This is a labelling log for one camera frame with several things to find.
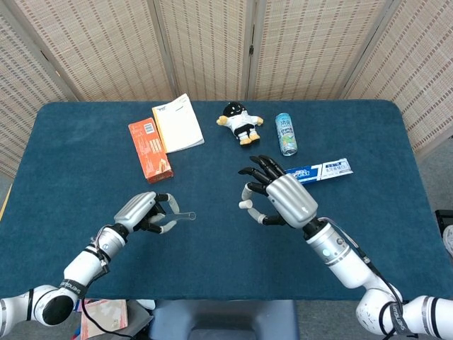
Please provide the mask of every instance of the orange box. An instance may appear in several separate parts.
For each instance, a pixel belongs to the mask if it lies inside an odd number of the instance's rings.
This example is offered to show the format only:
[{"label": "orange box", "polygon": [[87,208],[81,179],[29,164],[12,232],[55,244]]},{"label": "orange box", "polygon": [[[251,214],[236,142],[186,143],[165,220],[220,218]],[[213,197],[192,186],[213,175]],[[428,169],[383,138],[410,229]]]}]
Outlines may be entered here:
[{"label": "orange box", "polygon": [[139,155],[144,177],[149,183],[173,177],[164,147],[153,118],[129,124],[129,131]]}]

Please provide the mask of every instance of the robotic arm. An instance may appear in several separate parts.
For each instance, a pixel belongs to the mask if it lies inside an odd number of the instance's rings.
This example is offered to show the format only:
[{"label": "robotic arm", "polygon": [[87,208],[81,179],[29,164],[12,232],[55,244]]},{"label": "robotic arm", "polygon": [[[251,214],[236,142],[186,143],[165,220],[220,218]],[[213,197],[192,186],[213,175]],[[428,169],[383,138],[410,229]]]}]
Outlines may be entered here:
[{"label": "robotic arm", "polygon": [[[258,223],[287,223],[303,229],[307,244],[346,288],[365,287],[367,292],[356,309],[357,319],[365,329],[388,337],[396,332],[453,340],[453,301],[423,295],[402,305],[400,292],[384,279],[366,253],[342,230],[344,236],[341,236],[334,229],[333,221],[316,217],[318,204],[295,177],[286,174],[270,157],[252,156],[251,160],[264,173],[251,167],[240,170],[240,174],[250,174],[260,183],[245,185],[239,207],[247,209]],[[267,216],[253,208],[253,192],[267,196],[278,215]]]},{"label": "robotic arm", "polygon": [[[168,202],[173,214],[166,215],[159,202]],[[137,230],[163,234],[181,219],[194,220],[195,213],[180,213],[169,193],[136,195],[114,216],[115,224],[102,227],[96,238],[65,268],[58,288],[41,285],[25,294],[0,299],[0,337],[21,321],[36,320],[45,326],[62,323],[76,301],[85,296],[90,284],[109,272],[108,264],[126,245],[129,234]]]}]

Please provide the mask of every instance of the drink can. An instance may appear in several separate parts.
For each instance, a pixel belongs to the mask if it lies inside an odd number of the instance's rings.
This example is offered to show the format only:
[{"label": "drink can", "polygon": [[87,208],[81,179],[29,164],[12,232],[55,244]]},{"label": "drink can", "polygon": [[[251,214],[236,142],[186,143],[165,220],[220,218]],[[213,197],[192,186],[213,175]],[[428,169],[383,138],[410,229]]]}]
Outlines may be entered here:
[{"label": "drink can", "polygon": [[280,143],[280,151],[284,156],[291,156],[297,152],[296,136],[292,127],[291,117],[289,113],[280,113],[275,117],[277,126],[278,142]]}]

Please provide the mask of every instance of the toothpaste box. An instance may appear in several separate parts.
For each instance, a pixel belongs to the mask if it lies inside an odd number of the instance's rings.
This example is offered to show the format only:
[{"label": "toothpaste box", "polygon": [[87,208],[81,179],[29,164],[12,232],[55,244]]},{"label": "toothpaste box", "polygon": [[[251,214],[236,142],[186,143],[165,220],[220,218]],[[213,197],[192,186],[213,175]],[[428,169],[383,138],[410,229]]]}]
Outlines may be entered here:
[{"label": "toothpaste box", "polygon": [[129,124],[144,177],[149,183],[173,177],[173,170],[159,138],[153,118]]},{"label": "toothpaste box", "polygon": [[352,174],[351,167],[346,158],[317,165],[301,166],[286,170],[286,172],[296,177],[300,183],[322,181],[323,179]]}]

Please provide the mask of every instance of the table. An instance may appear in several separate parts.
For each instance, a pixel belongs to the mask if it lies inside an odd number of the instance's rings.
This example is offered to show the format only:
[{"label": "table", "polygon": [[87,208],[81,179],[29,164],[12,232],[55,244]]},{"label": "table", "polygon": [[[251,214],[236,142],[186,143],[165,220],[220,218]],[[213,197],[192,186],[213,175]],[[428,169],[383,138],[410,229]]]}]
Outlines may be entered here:
[{"label": "table", "polygon": [[[360,299],[304,243],[302,232],[256,224],[238,209],[252,154],[286,169],[348,158],[354,174],[306,185],[407,299],[451,294],[452,268],[398,108],[387,101],[244,102],[264,118],[240,148],[216,124],[226,102],[193,102],[205,143],[168,156],[172,179],[148,184],[127,125],[160,102],[51,103],[38,113],[0,224],[0,296],[58,285],[64,268],[135,194],[172,193],[194,222],[136,232],[91,298]],[[274,117],[292,115],[299,152],[280,154]],[[256,201],[261,211],[273,207]]]}]

